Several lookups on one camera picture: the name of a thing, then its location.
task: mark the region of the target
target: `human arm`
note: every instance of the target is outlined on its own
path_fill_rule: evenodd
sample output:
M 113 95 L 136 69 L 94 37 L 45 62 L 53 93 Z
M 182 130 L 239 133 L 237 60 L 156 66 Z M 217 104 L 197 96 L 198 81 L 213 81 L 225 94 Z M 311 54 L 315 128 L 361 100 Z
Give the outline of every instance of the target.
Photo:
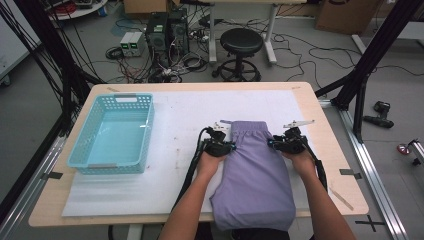
M 218 170 L 224 157 L 213 157 L 203 152 L 198 166 L 197 176 L 169 215 L 159 240 L 193 240 L 196 236 L 200 210 L 205 198 L 206 188 Z
M 314 160 L 309 152 L 283 153 L 283 156 L 292 160 L 294 169 L 305 185 L 315 239 L 355 239 L 346 220 L 316 176 Z

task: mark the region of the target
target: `desk leg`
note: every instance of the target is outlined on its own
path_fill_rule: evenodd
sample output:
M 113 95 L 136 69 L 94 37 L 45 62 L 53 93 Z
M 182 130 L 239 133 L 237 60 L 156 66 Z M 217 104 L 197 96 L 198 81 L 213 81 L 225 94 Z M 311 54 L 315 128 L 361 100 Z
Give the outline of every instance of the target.
M 143 233 L 143 224 L 130 224 L 127 240 L 140 240 Z
M 215 42 L 215 4 L 211 4 L 209 9 L 209 63 L 216 63 L 216 42 Z
M 367 50 L 367 47 L 365 46 L 364 42 L 362 42 L 362 39 L 358 35 L 352 35 L 352 40 L 355 42 L 359 51 L 364 54 L 365 50 Z
M 268 54 L 268 59 L 270 63 L 277 63 L 277 58 L 275 57 L 274 49 L 272 49 L 272 45 L 271 45 L 271 35 L 274 29 L 275 16 L 277 16 L 277 13 L 278 13 L 278 5 L 273 4 L 270 15 L 269 15 L 268 31 L 266 32 L 266 35 L 264 36 L 265 49 Z

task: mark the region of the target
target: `forearm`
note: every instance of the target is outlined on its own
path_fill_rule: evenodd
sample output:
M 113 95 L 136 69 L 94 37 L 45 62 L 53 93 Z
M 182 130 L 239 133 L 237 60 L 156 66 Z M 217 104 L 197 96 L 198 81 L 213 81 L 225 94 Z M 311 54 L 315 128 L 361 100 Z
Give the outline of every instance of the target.
M 315 175 L 307 175 L 302 180 L 308 195 L 315 239 L 355 239 L 319 179 Z
M 160 240 L 193 240 L 210 177 L 196 177 L 170 214 Z

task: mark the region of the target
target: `power drill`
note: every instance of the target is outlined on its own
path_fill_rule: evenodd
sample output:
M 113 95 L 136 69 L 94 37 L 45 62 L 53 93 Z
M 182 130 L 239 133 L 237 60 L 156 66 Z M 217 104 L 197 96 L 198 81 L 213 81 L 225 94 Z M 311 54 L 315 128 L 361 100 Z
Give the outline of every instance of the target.
M 378 117 L 364 116 L 365 122 L 369 122 L 384 128 L 393 127 L 394 123 L 387 119 L 387 113 L 390 110 L 390 103 L 378 101 L 374 105 L 374 110 L 380 115 Z

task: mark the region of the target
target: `black stool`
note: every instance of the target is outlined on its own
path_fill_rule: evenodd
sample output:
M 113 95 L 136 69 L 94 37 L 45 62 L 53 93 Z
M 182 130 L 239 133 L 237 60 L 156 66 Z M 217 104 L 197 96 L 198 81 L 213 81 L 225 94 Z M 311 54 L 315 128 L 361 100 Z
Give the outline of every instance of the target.
M 224 62 L 216 71 L 212 72 L 212 77 L 219 75 L 226 82 L 258 82 L 261 80 L 261 74 L 255 65 L 243 60 L 245 57 L 253 57 L 262 48 L 263 39 L 257 32 L 245 29 L 234 28 L 224 32 L 221 36 L 221 45 L 230 54 L 236 55 L 236 59 Z M 226 65 L 235 62 L 235 67 L 230 68 Z M 243 75 L 253 75 L 251 78 L 245 78 Z

